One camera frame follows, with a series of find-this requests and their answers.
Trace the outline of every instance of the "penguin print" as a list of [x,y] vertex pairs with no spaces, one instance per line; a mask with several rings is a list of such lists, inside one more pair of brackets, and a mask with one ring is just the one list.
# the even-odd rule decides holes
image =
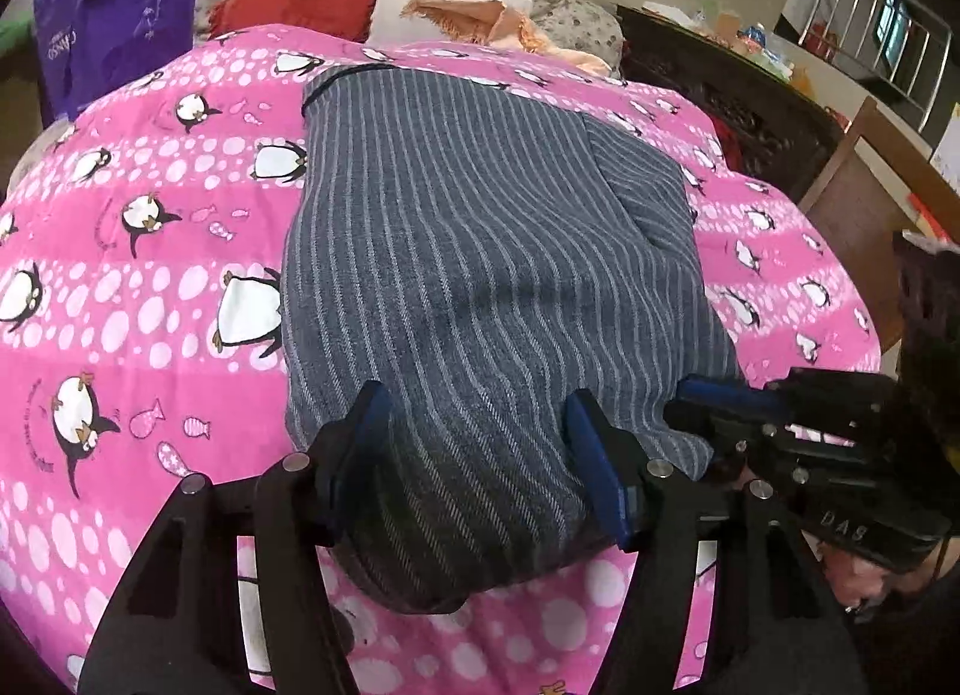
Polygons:
[[820,351],[820,344],[812,337],[797,332],[797,348],[800,349],[800,356],[810,364],[817,364],[817,355]]
[[741,263],[741,265],[754,270],[757,275],[760,274],[760,257],[755,255],[742,239],[736,241],[736,245],[733,246],[733,251],[736,254],[736,260]]
[[267,278],[243,278],[224,273],[223,299],[217,310],[217,329],[213,347],[220,353],[224,345],[254,345],[265,340],[271,344],[260,354],[266,359],[280,348],[280,273],[265,268]]
[[187,94],[179,102],[176,102],[174,115],[176,119],[184,125],[187,134],[198,123],[203,123],[210,116],[222,115],[222,110],[215,110],[210,107],[203,94]]
[[7,331],[14,332],[37,312],[42,301],[43,284],[34,262],[30,269],[18,269],[13,273],[10,285],[0,298],[0,321],[13,324]]
[[293,183],[304,177],[306,151],[296,142],[284,140],[283,145],[258,145],[253,159],[253,180],[282,180]]
[[618,129],[625,131],[628,134],[635,135],[635,137],[641,137],[643,134],[640,129],[637,129],[637,127],[635,127],[627,118],[621,116],[620,113],[609,111],[607,113],[607,121],[613,123],[613,125]]
[[806,234],[806,232],[800,233],[800,236],[803,238],[803,242],[808,245],[811,251],[818,253],[821,256],[824,255],[824,246],[820,244],[819,239],[809,236]]
[[680,172],[683,174],[683,180],[688,183],[690,188],[696,188],[701,194],[704,193],[704,181],[698,178],[693,172],[687,169],[683,164],[680,165]]
[[864,332],[870,334],[870,319],[867,318],[867,314],[864,311],[861,311],[860,308],[853,309],[853,317],[856,318],[856,323]]
[[371,61],[379,61],[383,64],[388,64],[392,61],[392,58],[385,53],[381,53],[379,50],[374,50],[372,47],[362,47],[360,52],[367,56]]
[[133,258],[136,259],[136,241],[141,236],[152,235],[171,221],[179,220],[179,215],[163,208],[155,193],[145,193],[133,202],[128,202],[120,215],[120,222],[130,235],[130,252]]
[[13,233],[19,231],[20,228],[16,225],[13,211],[8,212],[7,215],[0,215],[0,245],[5,244]]
[[59,385],[50,401],[54,435],[66,456],[67,478],[77,499],[80,499],[80,493],[77,492],[77,463],[93,454],[102,434],[120,432],[116,422],[100,415],[100,405],[92,382],[92,373],[70,376]]
[[73,166],[73,182],[86,183],[113,160],[113,154],[104,147],[90,150],[77,159]]
[[776,229],[776,223],[774,220],[763,212],[762,209],[748,209],[747,218],[750,218],[750,222],[754,225],[754,229],[759,229],[762,232],[769,232],[773,229]]
[[677,115],[680,112],[680,108],[675,104],[671,104],[666,99],[655,99],[654,103],[658,106],[664,113],[670,113],[671,116]]
[[498,80],[491,80],[489,77],[468,77],[467,80],[472,83],[476,83],[478,86],[496,88],[498,91],[503,91],[503,89],[510,88],[510,83],[501,83]]
[[326,60],[320,56],[281,50],[274,63],[274,75],[296,73],[297,77],[304,77],[325,63]]
[[693,158],[697,160],[697,164],[706,167],[710,171],[716,169],[716,164],[713,164],[712,158],[696,146],[693,148]]
[[160,78],[163,77],[163,70],[154,70],[150,74],[146,74],[143,77],[138,77],[131,83],[127,84],[127,88],[131,91],[136,91],[137,89],[146,88],[151,83],[157,82]]
[[535,86],[546,88],[548,85],[550,85],[549,81],[544,80],[544,78],[540,77],[538,74],[528,73],[526,70],[514,70],[514,72],[517,73],[517,75],[520,75],[520,77],[522,77],[524,80],[529,80]]
[[830,292],[827,291],[827,288],[824,287],[822,283],[819,283],[812,278],[806,281],[806,283],[800,284],[800,288],[803,289],[803,293],[809,298],[818,308],[826,308],[830,304]]
[[760,327],[760,314],[746,299],[729,289],[723,292],[723,297],[727,300],[728,305],[733,308],[733,314],[741,324],[747,327]]

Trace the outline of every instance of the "red pillow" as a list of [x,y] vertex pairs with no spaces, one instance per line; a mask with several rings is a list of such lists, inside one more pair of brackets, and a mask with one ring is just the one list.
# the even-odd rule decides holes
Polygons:
[[210,13],[210,36],[286,23],[344,40],[366,41],[376,0],[223,0]]

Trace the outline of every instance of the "wooden chair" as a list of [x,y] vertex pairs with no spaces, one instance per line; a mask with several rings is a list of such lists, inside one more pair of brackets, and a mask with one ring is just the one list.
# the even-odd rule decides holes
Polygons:
[[960,241],[960,195],[867,97],[827,166],[800,200],[800,210],[846,268],[886,351],[901,338],[899,273],[891,246],[895,232],[919,231],[856,154],[864,140],[893,169],[944,231]]

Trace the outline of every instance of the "pink comforter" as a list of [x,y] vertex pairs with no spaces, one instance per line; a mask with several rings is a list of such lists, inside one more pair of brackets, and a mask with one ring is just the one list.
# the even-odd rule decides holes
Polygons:
[[[282,350],[263,356],[270,308],[261,342],[223,345],[224,273],[280,267],[304,185],[302,86],[371,60],[642,133],[685,168],[707,297],[750,382],[795,364],[877,369],[829,249],[782,194],[726,168],[707,117],[673,92],[467,44],[381,52],[280,26],[210,41],[95,102],[0,208],[0,596],[66,681],[179,477],[261,473],[290,450]],[[252,560],[242,545],[242,574]],[[410,695],[588,691],[633,560],[607,551],[426,617],[382,610],[322,553],[361,691]],[[706,645],[712,576],[698,585],[680,682]],[[256,622],[247,631],[266,674]]]

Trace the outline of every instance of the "purple bag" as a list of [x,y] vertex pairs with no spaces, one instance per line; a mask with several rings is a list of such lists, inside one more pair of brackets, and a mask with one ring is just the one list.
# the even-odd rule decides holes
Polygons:
[[193,46],[195,0],[34,0],[43,82],[55,116],[157,70]]

